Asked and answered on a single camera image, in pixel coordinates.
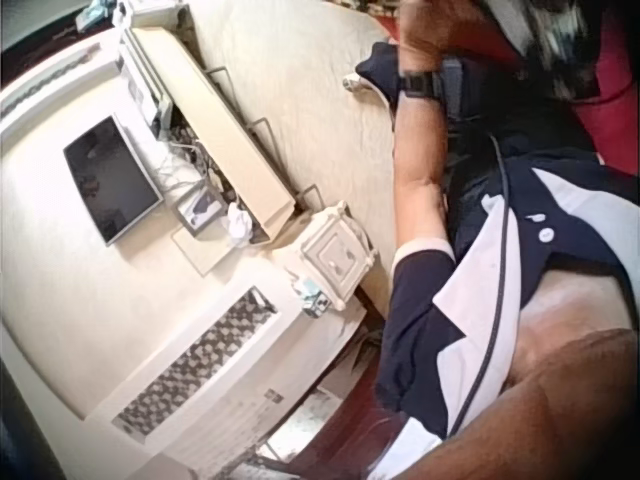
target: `white stripe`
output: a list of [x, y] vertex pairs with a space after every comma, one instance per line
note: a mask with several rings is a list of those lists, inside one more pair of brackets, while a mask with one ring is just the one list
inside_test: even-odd
[[544, 170], [533, 171], [560, 208], [591, 225], [613, 250], [629, 276], [640, 308], [640, 208], [611, 193], [577, 187]]
[[[498, 196], [478, 237], [447, 284], [433, 299], [465, 335], [438, 355], [438, 375], [453, 426], [462, 402], [471, 389], [487, 350], [500, 277], [500, 247], [504, 199]], [[520, 242], [513, 211], [509, 210], [504, 301], [500, 329], [489, 371], [464, 424], [488, 407], [499, 395], [511, 367], [520, 317]]]
[[414, 238], [413, 240], [408, 241], [404, 245], [402, 245], [397, 251], [395, 256], [393, 257], [393, 266], [391, 267], [391, 276], [393, 277], [394, 272], [396, 271], [396, 266], [400, 261], [407, 258], [409, 255], [413, 255], [417, 252], [427, 251], [427, 250], [439, 250], [441, 252], [446, 253], [451, 257], [451, 260], [456, 261], [455, 256], [453, 255], [453, 249], [451, 245], [446, 240], [442, 238], [428, 238], [428, 237], [419, 237]]

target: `white button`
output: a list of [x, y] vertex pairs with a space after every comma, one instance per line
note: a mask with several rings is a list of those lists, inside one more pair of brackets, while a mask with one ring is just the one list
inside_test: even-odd
[[538, 234], [538, 238], [542, 243], [549, 243], [555, 236], [556, 232], [553, 231], [553, 228], [543, 228]]

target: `black cable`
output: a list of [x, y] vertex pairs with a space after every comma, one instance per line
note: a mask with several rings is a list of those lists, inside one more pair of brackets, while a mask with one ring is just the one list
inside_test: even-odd
[[478, 375], [471, 385], [471, 390], [469, 390], [469, 394], [462, 404], [462, 408], [458, 413], [456, 421], [453, 423], [451, 427], [451, 432], [449, 433], [449, 437], [454, 436], [460, 430], [462, 426], [462, 422], [471, 407], [471, 403], [478, 393], [478, 389], [484, 380], [484, 377], [489, 368], [489, 363], [491, 362], [491, 357], [493, 356], [493, 351], [496, 346], [496, 340], [498, 338], [498, 330], [500, 329], [500, 319], [502, 316], [502, 304], [504, 303], [504, 284], [505, 284], [505, 273], [506, 273], [506, 262], [507, 262], [507, 228], [509, 226], [509, 182], [507, 178], [507, 171], [504, 166], [504, 161], [502, 160], [502, 154], [500, 153], [500, 146], [498, 145], [498, 141], [495, 139], [493, 135], [489, 135], [489, 139], [493, 143], [493, 148], [496, 152], [496, 160], [498, 162], [498, 167], [500, 168], [500, 177], [502, 179], [502, 196], [504, 198], [504, 216], [502, 218], [502, 240], [500, 244], [500, 278], [498, 280], [498, 298], [496, 299], [496, 310], [493, 317], [493, 326], [491, 328], [491, 335], [489, 336], [489, 344], [487, 345], [487, 351], [485, 352], [484, 358], [482, 359], [482, 364], [480, 365], [480, 370], [478, 371]]

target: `hand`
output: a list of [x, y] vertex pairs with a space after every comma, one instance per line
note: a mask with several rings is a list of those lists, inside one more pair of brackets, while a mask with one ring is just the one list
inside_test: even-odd
[[472, 0], [404, 0], [398, 11], [400, 70], [437, 70], [456, 31], [486, 21]]

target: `black screen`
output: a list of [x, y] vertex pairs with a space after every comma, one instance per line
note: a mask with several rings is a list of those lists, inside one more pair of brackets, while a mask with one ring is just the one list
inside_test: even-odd
[[67, 146], [64, 155], [105, 242], [159, 200], [112, 117]]

